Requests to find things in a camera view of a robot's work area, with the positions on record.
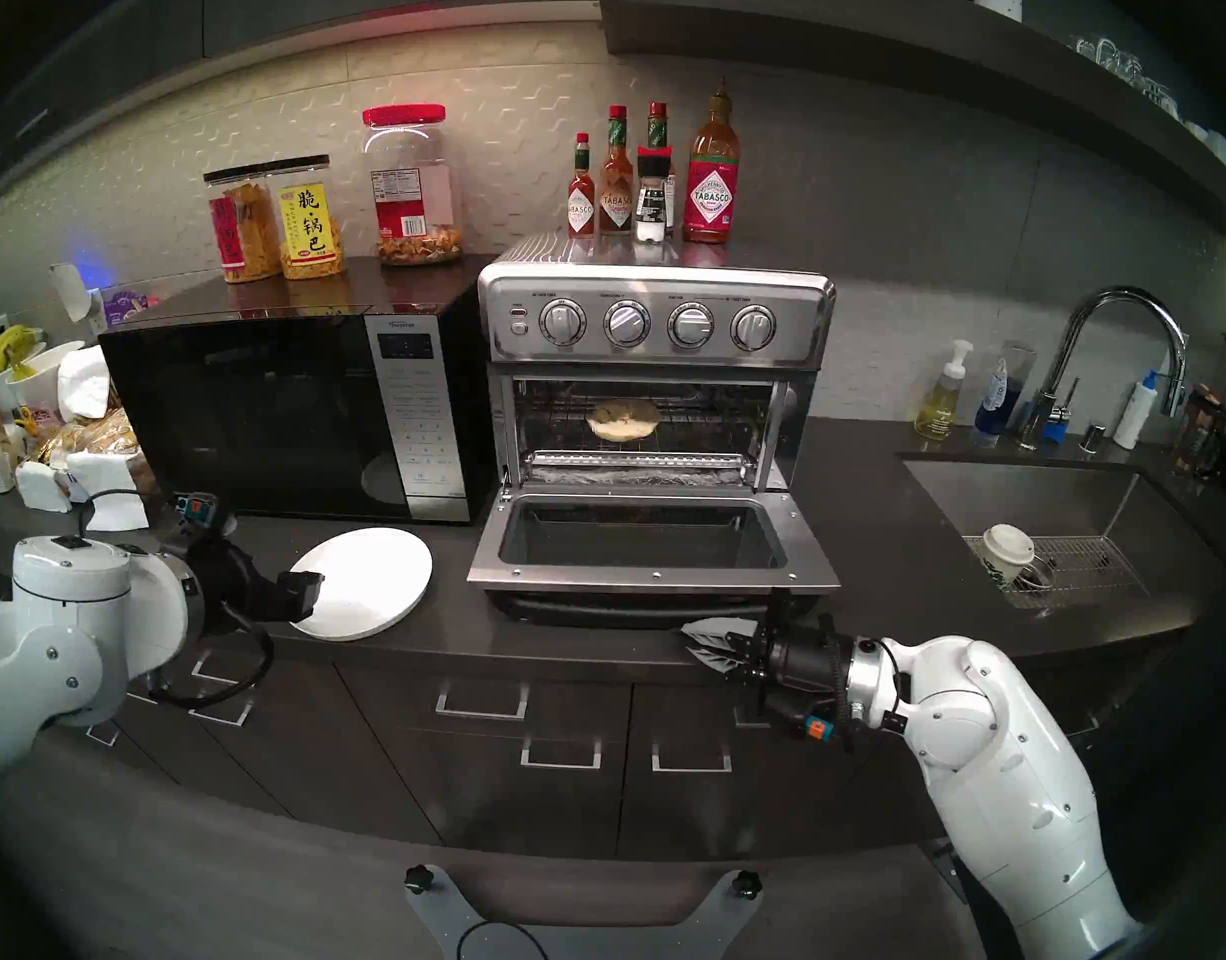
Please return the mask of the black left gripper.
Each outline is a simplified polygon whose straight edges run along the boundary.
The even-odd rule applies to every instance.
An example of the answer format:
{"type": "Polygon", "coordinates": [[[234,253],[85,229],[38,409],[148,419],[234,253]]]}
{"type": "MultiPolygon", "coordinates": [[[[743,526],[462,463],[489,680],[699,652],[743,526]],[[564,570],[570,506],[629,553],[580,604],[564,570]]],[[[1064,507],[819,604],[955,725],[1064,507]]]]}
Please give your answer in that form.
{"type": "Polygon", "coordinates": [[[201,584],[204,622],[233,622],[224,604],[249,622],[306,622],[313,615],[325,575],[257,568],[230,539],[199,539],[185,550],[185,563],[201,584]]]}

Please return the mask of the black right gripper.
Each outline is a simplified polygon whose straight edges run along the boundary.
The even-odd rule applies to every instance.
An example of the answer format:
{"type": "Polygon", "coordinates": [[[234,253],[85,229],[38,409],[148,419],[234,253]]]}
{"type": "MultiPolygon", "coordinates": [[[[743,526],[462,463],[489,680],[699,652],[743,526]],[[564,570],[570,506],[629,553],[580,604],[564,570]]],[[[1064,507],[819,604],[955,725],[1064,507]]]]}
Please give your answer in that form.
{"type": "Polygon", "coordinates": [[[679,631],[694,642],[741,636],[741,649],[693,644],[687,653],[721,676],[741,677],[754,693],[750,706],[758,721],[796,739],[855,750],[847,703],[851,645],[834,630],[832,617],[797,622],[791,595],[771,593],[760,622],[707,617],[679,631]]]}

